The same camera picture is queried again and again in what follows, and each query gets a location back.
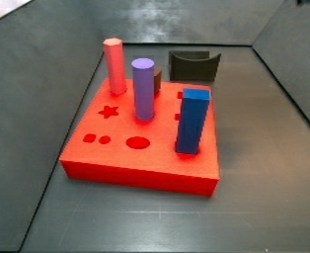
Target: small round hole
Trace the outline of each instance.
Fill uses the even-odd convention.
[[[83,141],[84,142],[88,142],[88,143],[92,143],[96,139],[96,134],[92,134],[92,133],[88,133],[84,138],[83,138]]]
[[[99,138],[99,142],[101,144],[107,144],[111,141],[111,137],[108,135],[104,135]]]
[[[135,149],[144,149],[151,145],[151,142],[147,138],[135,136],[128,138],[127,145]]]

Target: blue block top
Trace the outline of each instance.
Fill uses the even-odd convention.
[[[211,91],[202,89],[183,89],[183,99],[211,100]]]

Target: cylinder top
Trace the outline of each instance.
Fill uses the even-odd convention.
[[[116,44],[121,44],[123,41],[117,38],[111,38],[111,39],[107,39],[103,43],[107,45],[116,45]]]
[[[137,69],[148,69],[155,66],[155,62],[148,58],[137,58],[132,61],[132,66]]]

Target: shape sorter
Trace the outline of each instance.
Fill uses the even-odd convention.
[[[111,92],[107,78],[59,158],[68,178],[212,196],[220,179],[214,103],[210,102],[198,154],[175,151],[183,89],[210,87],[160,83],[155,116],[135,116],[133,80]]]

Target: blue rectangular prism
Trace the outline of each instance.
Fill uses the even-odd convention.
[[[198,154],[211,100],[210,90],[183,89],[175,152]]]

